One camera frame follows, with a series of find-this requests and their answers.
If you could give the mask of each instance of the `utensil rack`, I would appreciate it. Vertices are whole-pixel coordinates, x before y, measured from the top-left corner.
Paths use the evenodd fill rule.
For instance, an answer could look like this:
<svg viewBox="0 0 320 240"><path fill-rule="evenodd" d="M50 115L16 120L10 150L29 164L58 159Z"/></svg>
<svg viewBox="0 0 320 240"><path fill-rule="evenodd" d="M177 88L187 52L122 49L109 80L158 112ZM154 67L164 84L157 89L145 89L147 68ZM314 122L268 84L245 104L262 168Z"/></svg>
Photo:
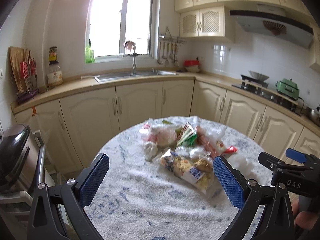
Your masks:
<svg viewBox="0 0 320 240"><path fill-rule="evenodd" d="M186 44L187 41L185 39L182 39L180 37L175 37L175 36L172 36L170 31L169 31L169 28L166 27L166 30L165 30L165 33L164 35L163 34L160 34L158 36L158 38L162 41L167 41L167 42L174 42L174 43L177 43L177 44Z"/></svg>

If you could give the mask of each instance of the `round table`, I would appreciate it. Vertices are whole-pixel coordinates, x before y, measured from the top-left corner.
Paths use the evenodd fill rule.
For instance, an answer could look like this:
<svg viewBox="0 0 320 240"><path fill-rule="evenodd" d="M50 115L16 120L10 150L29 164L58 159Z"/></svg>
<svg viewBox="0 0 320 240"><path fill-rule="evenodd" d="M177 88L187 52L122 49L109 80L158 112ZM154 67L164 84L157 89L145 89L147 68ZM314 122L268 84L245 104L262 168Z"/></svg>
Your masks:
<svg viewBox="0 0 320 240"><path fill-rule="evenodd" d="M198 117L166 120L199 124L207 130L223 126ZM238 212L218 179L213 195L207 197L162 166L145 161L141 128L138 124L121 132L100 151L109 156L110 168L92 203L84 208L93 225L106 240L218 239ZM252 175L260 185L270 185L272 172L258 163L263 151L259 145L229 127L222 141L237 147L238 154L254 165ZM244 239L251 239L262 211L260 206Z"/></svg>

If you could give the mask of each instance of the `wooden countertop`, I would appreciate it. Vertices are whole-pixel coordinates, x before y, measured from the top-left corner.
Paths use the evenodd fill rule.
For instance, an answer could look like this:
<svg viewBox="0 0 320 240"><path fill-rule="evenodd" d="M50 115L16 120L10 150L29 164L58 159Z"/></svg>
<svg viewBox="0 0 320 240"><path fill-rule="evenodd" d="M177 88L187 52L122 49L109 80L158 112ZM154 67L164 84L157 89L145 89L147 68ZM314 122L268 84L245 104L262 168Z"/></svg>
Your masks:
<svg viewBox="0 0 320 240"><path fill-rule="evenodd" d="M299 116L286 108L273 103L265 98L257 96L253 93L247 92L245 90L241 90L236 87L232 87L232 84L241 84L242 80L234 79L227 76L222 75L214 75L207 73L178 73L178 75L172 76L145 76L145 77L132 77L132 78L124 78L118 80L111 80L107 82L98 83L94 78L86 78L86 79L77 79L70 82L65 82L62 85L53 88L43 94L35 96L32 100L23 103L21 105L17 105L16 102L11 104L13 114L19 113L23 110L26 110L30 107L37 106L43 104L48 101L52 101L55 99L67 97L70 95L96 90L103 89L114 86L123 86L137 83L146 83L146 82L161 82L161 81L171 81L171 80L197 80L200 82L208 83L211 85L215 85L240 95L252 98L262 104L272 107L273 109L287 115L288 117L296 120L301 123L303 126L314 132L317 136L320 137L320 127L314 124L311 120L309 120L306 116Z"/></svg>

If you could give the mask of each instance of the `range hood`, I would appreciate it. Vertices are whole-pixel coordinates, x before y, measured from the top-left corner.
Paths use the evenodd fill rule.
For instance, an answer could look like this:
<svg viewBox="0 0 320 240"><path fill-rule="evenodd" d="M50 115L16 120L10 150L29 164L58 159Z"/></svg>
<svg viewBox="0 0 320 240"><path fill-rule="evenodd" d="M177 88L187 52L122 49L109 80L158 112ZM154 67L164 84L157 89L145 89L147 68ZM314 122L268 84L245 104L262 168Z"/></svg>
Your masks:
<svg viewBox="0 0 320 240"><path fill-rule="evenodd" d="M293 42L305 49L313 40L313 30L296 20L266 12L230 10L232 16L247 32L260 33Z"/></svg>

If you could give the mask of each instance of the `window frame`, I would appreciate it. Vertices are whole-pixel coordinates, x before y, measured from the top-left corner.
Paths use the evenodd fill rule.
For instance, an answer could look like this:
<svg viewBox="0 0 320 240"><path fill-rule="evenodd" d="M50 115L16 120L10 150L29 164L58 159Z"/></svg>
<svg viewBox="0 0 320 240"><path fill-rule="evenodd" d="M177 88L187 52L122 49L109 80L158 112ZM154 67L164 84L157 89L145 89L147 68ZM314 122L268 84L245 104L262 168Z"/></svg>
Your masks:
<svg viewBox="0 0 320 240"><path fill-rule="evenodd" d="M93 0L90 0L88 19L87 19L87 30L86 30L86 46L89 45L90 38L90 17L91 17L91 8ZM128 54L125 54L124 42L125 42L125 31L126 31L126 16L127 16L127 5L128 0L122 1L121 9L121 21L120 21L120 37L119 37L119 54L118 55L105 55L95 57L95 62L108 62L108 61L119 61L119 60L132 60L129 58ZM148 54L139 54L139 59L153 59L153 49L154 37L152 35L155 28L155 23L152 21L152 14L155 10L154 0L150 0L150 17L149 17L149 39L148 39Z"/></svg>

